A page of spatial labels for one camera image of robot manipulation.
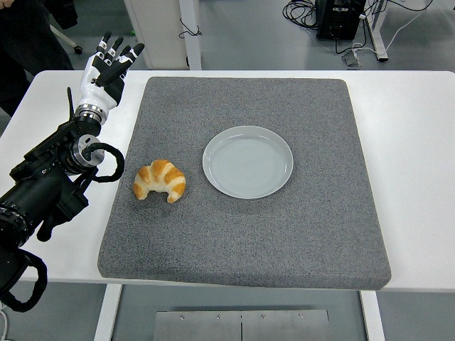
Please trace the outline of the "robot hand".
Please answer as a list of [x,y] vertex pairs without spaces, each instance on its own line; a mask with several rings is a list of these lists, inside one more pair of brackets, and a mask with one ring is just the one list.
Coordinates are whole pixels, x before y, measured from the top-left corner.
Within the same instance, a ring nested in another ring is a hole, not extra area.
[[87,61],[80,85],[82,98],[79,104],[93,104],[104,112],[121,102],[124,79],[144,49],[143,43],[122,46],[123,37],[109,44],[110,38],[110,32],[101,38],[95,54]]

